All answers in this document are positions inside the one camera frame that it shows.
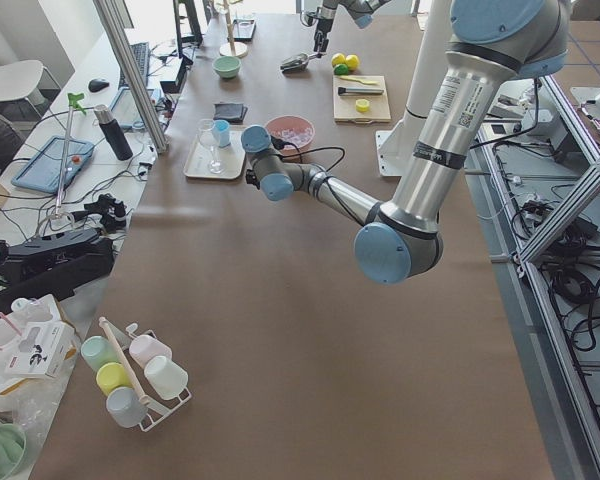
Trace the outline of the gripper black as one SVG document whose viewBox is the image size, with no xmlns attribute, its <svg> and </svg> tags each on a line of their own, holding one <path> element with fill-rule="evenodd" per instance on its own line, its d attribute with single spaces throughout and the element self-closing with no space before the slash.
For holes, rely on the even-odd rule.
<svg viewBox="0 0 600 480">
<path fill-rule="evenodd" d="M 314 33 L 314 52 L 325 54 L 328 47 L 328 34 L 330 33 L 336 10 L 330 7 L 318 7 L 316 10 L 316 30 Z"/>
<path fill-rule="evenodd" d="M 254 171 L 251 169 L 245 170 L 245 181 L 247 184 L 252 185 L 255 188 L 260 187 L 260 182 L 259 182 L 256 174 L 254 173 Z"/>
</svg>

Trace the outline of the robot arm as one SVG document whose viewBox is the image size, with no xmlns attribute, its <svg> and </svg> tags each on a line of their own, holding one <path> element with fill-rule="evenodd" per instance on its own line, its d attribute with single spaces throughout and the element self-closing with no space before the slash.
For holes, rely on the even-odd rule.
<svg viewBox="0 0 600 480">
<path fill-rule="evenodd" d="M 324 0 L 314 12 L 309 14 L 311 21 L 308 21 L 308 24 L 316 24 L 313 52 L 318 56 L 326 52 L 329 43 L 328 35 L 340 6 L 346 10 L 358 28 L 364 29 L 371 24 L 373 14 L 385 4 L 387 4 L 386 0 Z"/>
<path fill-rule="evenodd" d="M 499 88 L 562 68 L 570 16 L 568 1 L 432 3 L 414 77 L 431 65 L 438 93 L 391 200 L 376 200 L 318 165 L 283 162 L 260 125 L 241 136 L 251 183 L 271 201 L 304 191 L 356 221 L 356 260 L 375 282 L 430 270 L 443 253 L 440 207 Z"/>
</svg>

